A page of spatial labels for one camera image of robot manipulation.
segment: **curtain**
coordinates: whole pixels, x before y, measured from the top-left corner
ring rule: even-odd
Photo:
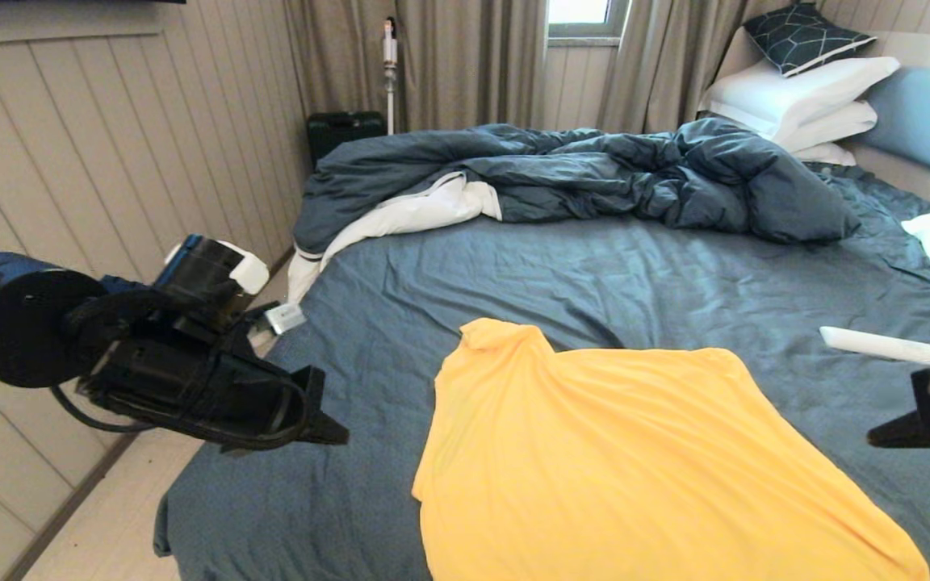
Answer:
[[[398,132],[543,117],[545,0],[289,0],[311,113],[385,111],[383,20],[397,19]]]
[[[738,26],[789,0],[632,0],[598,127],[672,132],[694,119]]]

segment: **patterned pillow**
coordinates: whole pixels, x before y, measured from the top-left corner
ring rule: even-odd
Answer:
[[[744,26],[783,77],[848,58],[859,47],[876,40],[874,36],[828,22],[812,2],[767,12]]]

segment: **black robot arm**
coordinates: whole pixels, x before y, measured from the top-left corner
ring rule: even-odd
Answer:
[[[247,335],[268,307],[245,310],[256,291],[240,283],[250,258],[188,236],[145,286],[0,253],[0,380],[49,387],[99,429],[163,427],[239,449],[345,444],[346,428],[321,411],[324,372],[288,373],[253,352]],[[93,404],[136,423],[85,415],[59,389],[71,378]]]

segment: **floor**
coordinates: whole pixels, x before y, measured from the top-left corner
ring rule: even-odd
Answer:
[[[285,269],[254,304],[281,301]],[[256,340],[258,353],[273,345]],[[96,485],[26,574],[25,581],[176,581],[174,558],[153,554],[156,507],[203,442],[167,430],[141,434]]]

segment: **suitcase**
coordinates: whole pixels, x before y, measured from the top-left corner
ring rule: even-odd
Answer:
[[[317,168],[318,159],[328,155],[339,144],[385,135],[387,122],[377,111],[310,115],[307,117],[307,144],[311,149],[311,166]]]

